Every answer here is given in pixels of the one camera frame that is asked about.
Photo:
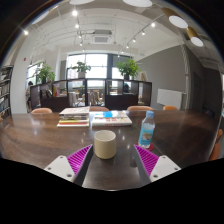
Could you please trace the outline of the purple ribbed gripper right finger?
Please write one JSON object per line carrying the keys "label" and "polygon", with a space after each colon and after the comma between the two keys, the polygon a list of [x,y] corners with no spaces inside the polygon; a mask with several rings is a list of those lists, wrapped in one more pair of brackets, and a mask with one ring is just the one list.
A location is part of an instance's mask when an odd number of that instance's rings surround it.
{"label": "purple ribbed gripper right finger", "polygon": [[134,146],[133,156],[142,182],[154,182],[180,170],[166,155],[157,156],[138,145]]}

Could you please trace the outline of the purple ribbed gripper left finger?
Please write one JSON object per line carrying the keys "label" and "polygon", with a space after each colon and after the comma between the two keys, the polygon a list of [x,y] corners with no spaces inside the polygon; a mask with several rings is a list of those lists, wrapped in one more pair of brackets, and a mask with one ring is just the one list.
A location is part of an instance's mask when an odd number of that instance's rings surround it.
{"label": "purple ribbed gripper left finger", "polygon": [[44,170],[81,186],[92,156],[93,145],[90,144],[69,156],[58,156]]}

